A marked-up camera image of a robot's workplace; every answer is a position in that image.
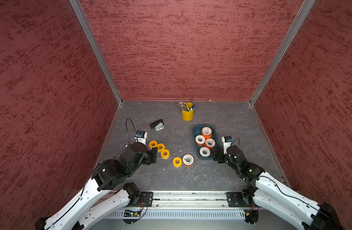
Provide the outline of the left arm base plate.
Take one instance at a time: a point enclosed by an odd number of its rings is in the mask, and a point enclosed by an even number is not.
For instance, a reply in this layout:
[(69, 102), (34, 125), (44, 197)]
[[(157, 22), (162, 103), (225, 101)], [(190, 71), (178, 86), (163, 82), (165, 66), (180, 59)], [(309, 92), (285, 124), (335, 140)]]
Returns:
[(153, 203), (153, 197), (154, 193), (152, 191), (141, 191), (136, 206), (140, 208), (150, 208)]

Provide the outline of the orange tape roll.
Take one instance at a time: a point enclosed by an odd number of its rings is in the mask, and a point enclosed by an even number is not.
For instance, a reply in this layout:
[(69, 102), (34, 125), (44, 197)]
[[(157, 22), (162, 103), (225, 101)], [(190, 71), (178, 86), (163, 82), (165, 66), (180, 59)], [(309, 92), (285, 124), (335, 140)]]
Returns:
[(201, 132), (202, 132), (202, 136), (205, 139), (209, 139), (212, 136), (212, 129), (210, 127), (208, 127), (208, 126), (203, 127)]
[(210, 157), (211, 151), (208, 147), (201, 147), (199, 150), (199, 154), (201, 157), (207, 158), (207, 157)]
[(213, 149), (216, 146), (216, 142), (212, 138), (208, 138), (205, 140), (205, 147), (209, 149)]
[(182, 161), (186, 167), (190, 167), (194, 163), (194, 158), (191, 154), (186, 154), (183, 156)]
[(203, 135), (197, 135), (197, 136), (195, 137), (195, 142), (196, 142), (196, 144), (197, 144), (198, 146), (203, 146), (203, 145), (205, 145), (205, 141), (206, 141), (206, 139), (205, 139), (205, 137), (204, 137)]

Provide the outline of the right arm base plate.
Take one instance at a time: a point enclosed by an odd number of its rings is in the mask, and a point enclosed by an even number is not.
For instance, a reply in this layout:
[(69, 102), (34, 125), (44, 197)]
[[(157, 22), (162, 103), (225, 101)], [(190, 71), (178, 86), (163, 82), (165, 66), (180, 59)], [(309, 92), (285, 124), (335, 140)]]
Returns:
[(250, 202), (243, 201), (241, 192), (226, 192), (227, 202), (229, 208), (249, 208)]

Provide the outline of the orange tape roll bottom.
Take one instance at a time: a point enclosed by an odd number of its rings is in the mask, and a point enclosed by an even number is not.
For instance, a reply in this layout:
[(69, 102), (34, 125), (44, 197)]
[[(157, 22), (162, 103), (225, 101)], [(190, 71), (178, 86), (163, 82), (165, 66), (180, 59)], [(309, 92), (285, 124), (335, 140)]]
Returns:
[(183, 156), (182, 161), (186, 167), (190, 167), (194, 163), (194, 158), (191, 154), (186, 154)]

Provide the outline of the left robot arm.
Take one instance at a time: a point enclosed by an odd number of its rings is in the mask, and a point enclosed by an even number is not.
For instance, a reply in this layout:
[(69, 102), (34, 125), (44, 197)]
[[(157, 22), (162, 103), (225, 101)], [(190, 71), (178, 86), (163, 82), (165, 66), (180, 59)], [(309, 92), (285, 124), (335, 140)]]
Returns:
[(141, 142), (126, 147), (119, 158), (97, 166), (83, 188), (56, 214), (40, 218), (37, 230), (87, 230), (108, 214), (126, 206), (144, 207), (141, 191), (125, 183), (143, 164), (157, 161), (157, 146), (148, 148)]

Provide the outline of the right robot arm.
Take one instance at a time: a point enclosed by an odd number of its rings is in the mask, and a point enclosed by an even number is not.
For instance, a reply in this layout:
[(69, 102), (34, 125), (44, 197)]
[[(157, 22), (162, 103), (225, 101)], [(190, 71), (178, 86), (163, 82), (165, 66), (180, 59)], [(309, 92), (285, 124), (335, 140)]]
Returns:
[(244, 205), (266, 209), (298, 230), (343, 229), (332, 205), (319, 204), (285, 186), (265, 169), (248, 161), (237, 146), (211, 152), (214, 161), (227, 164), (247, 183), (240, 195)]

